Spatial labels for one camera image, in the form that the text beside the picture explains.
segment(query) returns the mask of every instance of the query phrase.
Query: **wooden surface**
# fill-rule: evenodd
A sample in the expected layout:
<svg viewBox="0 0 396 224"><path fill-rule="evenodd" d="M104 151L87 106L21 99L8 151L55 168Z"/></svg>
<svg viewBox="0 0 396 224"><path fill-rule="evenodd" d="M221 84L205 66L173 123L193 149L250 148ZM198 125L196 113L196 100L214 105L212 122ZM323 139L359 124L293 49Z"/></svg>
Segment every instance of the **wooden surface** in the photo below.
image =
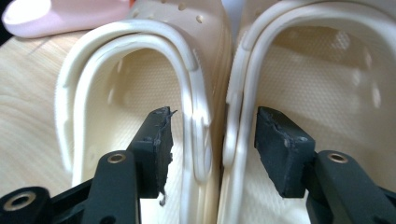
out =
<svg viewBox="0 0 396 224"><path fill-rule="evenodd" d="M46 187L51 196L70 188L53 101L63 59L84 33L14 37L0 48L0 197L28 186Z"/></svg>

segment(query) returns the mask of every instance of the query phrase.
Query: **shoe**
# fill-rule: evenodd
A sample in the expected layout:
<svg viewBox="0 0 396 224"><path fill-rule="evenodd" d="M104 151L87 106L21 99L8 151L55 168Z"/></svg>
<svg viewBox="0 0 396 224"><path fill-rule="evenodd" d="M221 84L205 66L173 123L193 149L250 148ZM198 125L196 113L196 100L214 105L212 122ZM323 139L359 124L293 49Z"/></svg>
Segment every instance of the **shoe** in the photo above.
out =
<svg viewBox="0 0 396 224"><path fill-rule="evenodd" d="M232 57L221 2L137 1L129 18L89 32L64 60L55 115L73 184L126 148L148 112L170 105L166 205L142 202L143 222L214 223Z"/></svg>
<svg viewBox="0 0 396 224"><path fill-rule="evenodd" d="M2 22L16 36L37 38L123 20L129 5L126 0L14 0L4 11Z"/></svg>
<svg viewBox="0 0 396 224"><path fill-rule="evenodd" d="M227 93L218 223L310 223L304 199L278 195L253 146L259 105L296 122L316 151L343 151L377 185L396 190L394 8L247 0Z"/></svg>

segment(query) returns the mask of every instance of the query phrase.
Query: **metal rivet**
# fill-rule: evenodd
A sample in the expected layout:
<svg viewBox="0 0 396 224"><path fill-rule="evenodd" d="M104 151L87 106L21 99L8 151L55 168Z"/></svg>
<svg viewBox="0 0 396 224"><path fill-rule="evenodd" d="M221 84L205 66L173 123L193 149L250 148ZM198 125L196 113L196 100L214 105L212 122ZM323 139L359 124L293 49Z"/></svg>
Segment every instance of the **metal rivet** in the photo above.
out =
<svg viewBox="0 0 396 224"><path fill-rule="evenodd" d="M19 193L4 204L3 209L8 212L20 210L35 200L35 193L32 191L25 191Z"/></svg>
<svg viewBox="0 0 396 224"><path fill-rule="evenodd" d="M329 155L327 155L327 157L331 160L331 161L335 161L338 163L347 163L347 157L338 154L338 153L330 153Z"/></svg>
<svg viewBox="0 0 396 224"><path fill-rule="evenodd" d="M125 159L126 157L124 154L117 153L108 157L107 161L110 163L119 163L121 161L124 161Z"/></svg>

